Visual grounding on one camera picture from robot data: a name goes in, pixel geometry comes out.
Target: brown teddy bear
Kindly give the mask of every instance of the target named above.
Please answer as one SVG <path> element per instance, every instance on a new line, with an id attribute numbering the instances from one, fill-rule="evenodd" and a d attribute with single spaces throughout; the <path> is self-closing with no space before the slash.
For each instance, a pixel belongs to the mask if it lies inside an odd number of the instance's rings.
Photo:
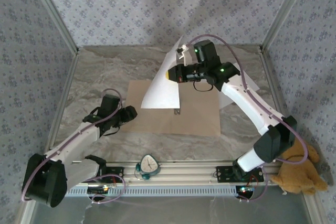
<path id="1" fill-rule="evenodd" d="M 271 180 L 278 184 L 284 191 L 298 194 L 303 192 L 307 195 L 315 194 L 316 190 L 326 191 L 328 185 L 317 173 L 313 163 L 320 160 L 319 154 L 313 146 L 307 144 L 308 158 L 300 165 L 283 163 L 279 174 L 271 176 Z M 282 158 L 298 162 L 303 158 L 303 147 L 297 139 L 294 145 L 282 154 Z"/>

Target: brown cardboard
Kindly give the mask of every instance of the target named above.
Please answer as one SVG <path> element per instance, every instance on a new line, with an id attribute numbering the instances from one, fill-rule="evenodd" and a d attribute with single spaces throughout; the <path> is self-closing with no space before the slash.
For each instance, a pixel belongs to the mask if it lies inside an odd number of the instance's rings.
<path id="1" fill-rule="evenodd" d="M 151 81 L 130 81 L 126 106 L 134 106 L 138 116 L 121 127 L 125 132 L 151 132 L 199 136 L 220 136 L 218 91 L 194 90 L 192 83 L 179 84 L 181 114 L 174 109 L 141 109 L 142 99 Z M 197 89 L 206 90 L 207 83 L 197 83 Z"/>

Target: marble floor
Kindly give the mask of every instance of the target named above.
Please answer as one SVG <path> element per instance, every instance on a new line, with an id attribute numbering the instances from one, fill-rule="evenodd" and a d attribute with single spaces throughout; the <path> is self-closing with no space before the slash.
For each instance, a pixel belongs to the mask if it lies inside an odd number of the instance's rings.
<path id="1" fill-rule="evenodd" d="M 130 80 L 152 80 L 170 47 L 100 46 L 81 48 L 56 142 L 67 138 L 81 120 L 100 105 L 100 93 L 106 88 L 127 96 Z M 216 46 L 222 62 L 235 62 L 229 50 Z M 271 106 L 274 102 L 259 57 L 257 46 L 234 47 L 246 73 L 260 87 L 257 93 Z M 138 161 L 151 153 L 156 159 L 233 160 L 249 150 L 259 135 L 249 118 L 236 104 L 220 111 L 221 136 L 201 137 L 174 134 L 129 133 L 101 137 L 82 153 L 107 161 Z"/>

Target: clock face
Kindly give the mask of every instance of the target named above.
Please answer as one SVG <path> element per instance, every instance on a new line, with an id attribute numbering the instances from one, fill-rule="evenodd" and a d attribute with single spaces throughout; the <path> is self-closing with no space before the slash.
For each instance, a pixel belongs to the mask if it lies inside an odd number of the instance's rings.
<path id="1" fill-rule="evenodd" d="M 141 171 L 144 173 L 152 173 L 156 171 L 158 167 L 158 163 L 151 155 L 144 156 L 140 165 Z"/>

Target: floral wallpaper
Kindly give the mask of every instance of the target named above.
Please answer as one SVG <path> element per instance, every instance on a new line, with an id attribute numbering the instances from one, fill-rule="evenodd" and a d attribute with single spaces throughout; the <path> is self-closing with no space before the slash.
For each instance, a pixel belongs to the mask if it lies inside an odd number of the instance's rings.
<path id="1" fill-rule="evenodd" d="M 41 153 L 72 60 L 40 0 L 0 0 L 0 223 L 13 223 L 28 158 Z"/>
<path id="2" fill-rule="evenodd" d="M 269 53 L 287 110 L 318 147 L 318 171 L 329 190 L 320 197 L 336 223 L 336 0 L 297 0 Z"/>
<path id="3" fill-rule="evenodd" d="M 283 0 L 53 0 L 77 46 L 172 45 L 217 34 L 261 44 Z"/>

